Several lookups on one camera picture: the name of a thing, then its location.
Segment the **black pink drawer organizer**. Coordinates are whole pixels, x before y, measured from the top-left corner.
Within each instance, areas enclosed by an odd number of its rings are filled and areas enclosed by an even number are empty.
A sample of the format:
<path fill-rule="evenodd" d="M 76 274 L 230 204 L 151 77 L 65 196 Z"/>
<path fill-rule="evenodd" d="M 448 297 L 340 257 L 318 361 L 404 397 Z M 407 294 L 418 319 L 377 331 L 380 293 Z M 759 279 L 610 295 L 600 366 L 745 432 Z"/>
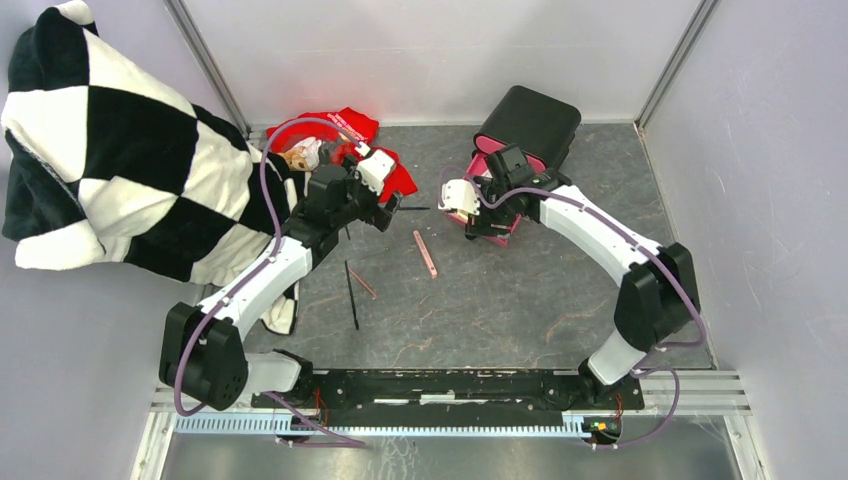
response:
<path fill-rule="evenodd" d="M 480 207 L 505 205 L 538 223 L 545 197 L 571 183 L 559 172 L 581 123 L 580 111 L 528 87 L 508 89 L 473 137 L 460 177 L 475 185 Z M 445 212 L 464 227 L 467 218 Z"/>

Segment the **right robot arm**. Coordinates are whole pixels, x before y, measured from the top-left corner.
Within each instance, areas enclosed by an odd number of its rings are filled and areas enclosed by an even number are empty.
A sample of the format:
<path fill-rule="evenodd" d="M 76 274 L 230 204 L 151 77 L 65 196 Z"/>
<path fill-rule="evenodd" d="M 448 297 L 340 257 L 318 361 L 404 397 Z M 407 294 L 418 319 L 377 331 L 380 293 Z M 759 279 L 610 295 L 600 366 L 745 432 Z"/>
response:
<path fill-rule="evenodd" d="M 617 383 L 653 352 L 705 342 L 693 257 L 684 245 L 662 245 L 633 231 L 558 169 L 535 170 L 516 145 L 485 163 L 485 174 L 441 185 L 439 207 L 465 217 L 467 237 L 507 238 L 516 218 L 528 218 L 576 245 L 618 287 L 614 329 L 578 368 L 585 405 L 606 406 Z"/>

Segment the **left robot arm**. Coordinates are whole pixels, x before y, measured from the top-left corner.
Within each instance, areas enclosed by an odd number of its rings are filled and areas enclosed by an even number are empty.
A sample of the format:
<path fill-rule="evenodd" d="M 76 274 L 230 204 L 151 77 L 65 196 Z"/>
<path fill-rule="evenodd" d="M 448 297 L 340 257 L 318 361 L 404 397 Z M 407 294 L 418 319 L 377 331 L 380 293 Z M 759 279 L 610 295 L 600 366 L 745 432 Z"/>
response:
<path fill-rule="evenodd" d="M 357 164 L 323 165 L 306 196 L 257 259 L 231 283 L 199 304 L 176 304 L 166 316 L 159 376 L 174 390 L 177 411 L 190 415 L 184 396 L 218 411 L 242 394 L 274 392 L 290 407 L 306 405 L 314 381 L 306 361 L 285 352 L 248 354 L 243 340 L 260 315 L 305 278 L 337 246 L 340 231 L 362 221 L 386 231 L 402 196 L 380 197 L 396 163 L 381 152 Z"/>

